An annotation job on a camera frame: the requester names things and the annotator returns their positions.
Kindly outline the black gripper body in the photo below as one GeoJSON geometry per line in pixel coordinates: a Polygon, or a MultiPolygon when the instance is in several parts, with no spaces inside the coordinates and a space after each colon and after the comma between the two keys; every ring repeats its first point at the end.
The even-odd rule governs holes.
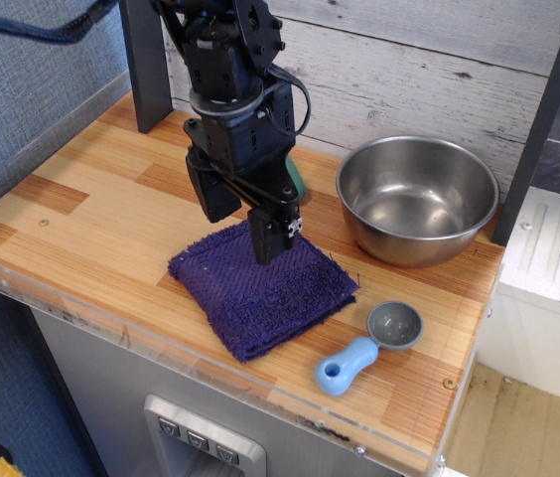
{"type": "Polygon", "coordinates": [[[293,85],[286,79],[194,80],[190,103],[199,116],[186,134],[208,156],[223,183],[250,210],[280,212],[289,237],[300,230],[299,196],[285,165],[298,132],[293,85]]]}

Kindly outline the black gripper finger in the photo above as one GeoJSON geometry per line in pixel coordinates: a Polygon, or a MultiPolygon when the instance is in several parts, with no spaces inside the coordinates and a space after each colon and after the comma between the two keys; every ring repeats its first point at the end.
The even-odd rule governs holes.
{"type": "Polygon", "coordinates": [[[270,264],[293,247],[294,239],[289,237],[287,223],[278,210],[257,206],[248,212],[247,221],[258,264],[270,264]]]}
{"type": "Polygon", "coordinates": [[[222,181],[211,166],[207,154],[198,146],[191,146],[186,156],[191,183],[204,214],[217,223],[241,208],[241,200],[222,181]]]}

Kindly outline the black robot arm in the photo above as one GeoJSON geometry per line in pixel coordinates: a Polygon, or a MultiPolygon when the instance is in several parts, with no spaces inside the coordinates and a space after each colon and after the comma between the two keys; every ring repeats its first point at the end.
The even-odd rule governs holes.
{"type": "Polygon", "coordinates": [[[190,78],[197,118],[184,125],[192,141],[186,161],[204,213],[216,223],[247,204],[255,258],[268,264],[302,227],[286,159],[306,127],[295,122],[292,94],[304,85],[274,63],[285,48],[283,23],[264,1],[153,7],[190,78]]]}

